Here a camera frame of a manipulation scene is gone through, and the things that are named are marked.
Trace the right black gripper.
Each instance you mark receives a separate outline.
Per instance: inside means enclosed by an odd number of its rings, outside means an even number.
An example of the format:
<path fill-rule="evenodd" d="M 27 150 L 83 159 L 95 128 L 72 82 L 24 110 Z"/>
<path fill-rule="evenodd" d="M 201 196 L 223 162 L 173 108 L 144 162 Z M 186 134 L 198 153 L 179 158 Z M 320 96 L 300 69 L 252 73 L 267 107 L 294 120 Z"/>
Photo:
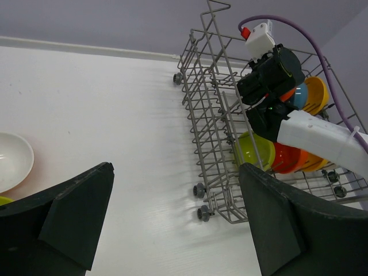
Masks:
<path fill-rule="evenodd" d="M 242 103 L 251 107 L 246 116 L 258 136 L 276 141 L 281 122 L 298 110 L 281 97 L 304 82 L 301 63 L 290 49 L 278 44 L 249 65 L 252 72 L 237 82 Z"/>

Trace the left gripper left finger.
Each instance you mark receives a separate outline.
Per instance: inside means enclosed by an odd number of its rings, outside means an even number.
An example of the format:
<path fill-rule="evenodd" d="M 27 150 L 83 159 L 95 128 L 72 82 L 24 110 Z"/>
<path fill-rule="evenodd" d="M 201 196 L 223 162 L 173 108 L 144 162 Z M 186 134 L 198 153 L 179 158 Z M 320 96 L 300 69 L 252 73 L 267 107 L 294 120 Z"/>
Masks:
<path fill-rule="evenodd" d="M 103 162 L 1 206 L 1 275 L 85 275 L 90 271 L 114 182 Z"/>

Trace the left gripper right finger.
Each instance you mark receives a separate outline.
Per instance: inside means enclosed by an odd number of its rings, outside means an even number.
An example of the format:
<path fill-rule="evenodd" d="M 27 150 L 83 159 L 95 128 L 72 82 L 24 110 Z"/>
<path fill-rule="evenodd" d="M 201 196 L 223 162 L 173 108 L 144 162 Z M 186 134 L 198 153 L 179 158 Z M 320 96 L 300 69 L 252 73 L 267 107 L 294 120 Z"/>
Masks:
<path fill-rule="evenodd" d="M 239 183 L 262 275 L 367 275 L 367 212 L 323 200 L 250 163 Z"/>

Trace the blue bowl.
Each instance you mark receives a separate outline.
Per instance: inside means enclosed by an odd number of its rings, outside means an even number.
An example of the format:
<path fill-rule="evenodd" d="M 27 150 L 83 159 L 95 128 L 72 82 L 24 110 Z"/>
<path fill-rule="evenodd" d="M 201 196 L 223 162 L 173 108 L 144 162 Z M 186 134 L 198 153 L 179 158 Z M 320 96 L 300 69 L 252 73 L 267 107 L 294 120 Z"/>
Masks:
<path fill-rule="evenodd" d="M 288 103 L 303 109 L 308 99 L 308 88 L 305 83 L 296 87 L 294 94 L 287 100 Z"/>

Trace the large yellow bowl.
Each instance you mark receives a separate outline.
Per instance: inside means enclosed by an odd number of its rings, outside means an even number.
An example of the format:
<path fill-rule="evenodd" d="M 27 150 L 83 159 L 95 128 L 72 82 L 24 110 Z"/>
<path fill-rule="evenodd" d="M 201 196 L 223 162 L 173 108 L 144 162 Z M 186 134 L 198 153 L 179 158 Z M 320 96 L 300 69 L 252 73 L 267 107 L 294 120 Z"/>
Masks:
<path fill-rule="evenodd" d="M 306 78 L 304 83 L 308 89 L 308 98 L 303 111 L 315 116 L 329 101 L 327 85 L 321 78 L 316 76 Z"/>

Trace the green bowl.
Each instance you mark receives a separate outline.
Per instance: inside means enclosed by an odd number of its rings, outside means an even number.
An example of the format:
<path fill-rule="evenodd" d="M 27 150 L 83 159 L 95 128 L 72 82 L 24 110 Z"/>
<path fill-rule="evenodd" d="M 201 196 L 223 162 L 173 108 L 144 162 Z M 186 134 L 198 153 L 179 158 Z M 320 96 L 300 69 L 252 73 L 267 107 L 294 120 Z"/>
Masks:
<path fill-rule="evenodd" d="M 238 168 L 243 163 L 251 163 L 264 171 L 271 169 L 275 160 L 275 147 L 273 142 L 268 141 L 256 133 L 244 132 L 238 137 L 238 143 L 234 143 L 235 166 Z"/>
<path fill-rule="evenodd" d="M 6 205 L 6 204 L 9 204 L 11 202 L 13 202 L 14 200 L 11 199 L 11 198 L 7 198 L 7 197 L 3 197 L 3 196 L 0 196 L 0 206 L 3 206 L 3 205 Z"/>

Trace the small yellow bowl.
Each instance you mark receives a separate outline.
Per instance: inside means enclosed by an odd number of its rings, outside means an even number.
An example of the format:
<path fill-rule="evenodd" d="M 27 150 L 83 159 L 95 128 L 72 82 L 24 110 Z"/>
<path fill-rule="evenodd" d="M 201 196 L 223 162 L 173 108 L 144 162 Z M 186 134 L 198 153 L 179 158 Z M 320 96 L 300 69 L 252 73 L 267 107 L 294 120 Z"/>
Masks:
<path fill-rule="evenodd" d="M 309 153 L 305 164 L 301 167 L 303 172 L 314 172 L 328 164 L 328 160 Z"/>

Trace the orange bowl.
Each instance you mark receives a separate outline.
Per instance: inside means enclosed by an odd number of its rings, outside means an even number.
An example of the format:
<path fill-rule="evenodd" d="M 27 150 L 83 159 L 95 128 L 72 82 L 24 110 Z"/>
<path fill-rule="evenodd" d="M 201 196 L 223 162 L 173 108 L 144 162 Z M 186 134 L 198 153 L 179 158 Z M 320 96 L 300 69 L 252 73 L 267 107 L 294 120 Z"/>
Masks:
<path fill-rule="evenodd" d="M 280 96 L 280 100 L 282 102 L 286 102 L 288 99 L 290 99 L 294 95 L 295 91 L 296 91 L 296 88 L 291 89 L 290 91 L 288 91 L 284 95 Z"/>
<path fill-rule="evenodd" d="M 299 170 L 307 161 L 308 153 L 302 149 L 274 143 L 275 158 L 271 165 L 274 172 L 289 174 Z"/>

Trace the white orange-bottom bowl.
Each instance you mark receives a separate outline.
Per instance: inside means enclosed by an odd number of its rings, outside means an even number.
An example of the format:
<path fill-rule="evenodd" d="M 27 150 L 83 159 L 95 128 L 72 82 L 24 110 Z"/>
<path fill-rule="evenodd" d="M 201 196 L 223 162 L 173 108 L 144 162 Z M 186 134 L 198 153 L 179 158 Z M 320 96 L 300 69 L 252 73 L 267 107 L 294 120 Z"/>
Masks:
<path fill-rule="evenodd" d="M 23 137 L 1 132 L 1 193 L 27 178 L 35 162 L 31 145 Z"/>

